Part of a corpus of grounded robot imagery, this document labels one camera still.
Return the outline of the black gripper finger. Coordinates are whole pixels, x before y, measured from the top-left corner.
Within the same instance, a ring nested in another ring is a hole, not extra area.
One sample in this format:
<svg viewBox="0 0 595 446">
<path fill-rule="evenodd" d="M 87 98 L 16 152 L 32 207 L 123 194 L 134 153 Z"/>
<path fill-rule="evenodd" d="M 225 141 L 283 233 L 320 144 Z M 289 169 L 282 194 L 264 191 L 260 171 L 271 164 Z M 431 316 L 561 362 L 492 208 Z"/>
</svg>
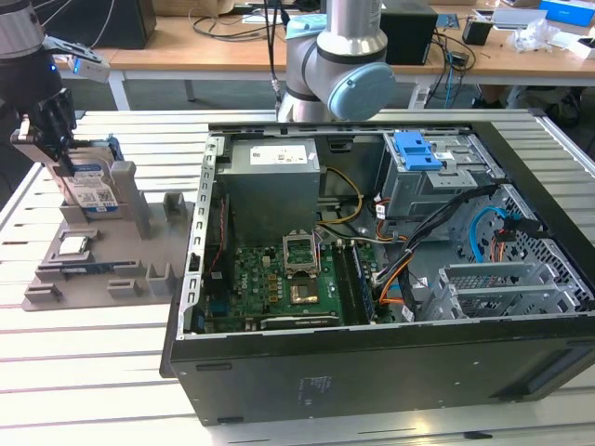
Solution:
<svg viewBox="0 0 595 446">
<path fill-rule="evenodd" d="M 59 164 L 59 176 L 72 176 L 73 164 L 69 149 L 73 142 L 76 118 L 72 92 L 68 88 L 62 88 L 49 100 L 49 116 L 53 131 L 52 147 Z"/>
<path fill-rule="evenodd" d="M 34 103 L 28 110 L 29 120 L 33 127 L 33 143 L 44 154 L 52 153 L 50 112 L 49 98 Z"/>
</svg>

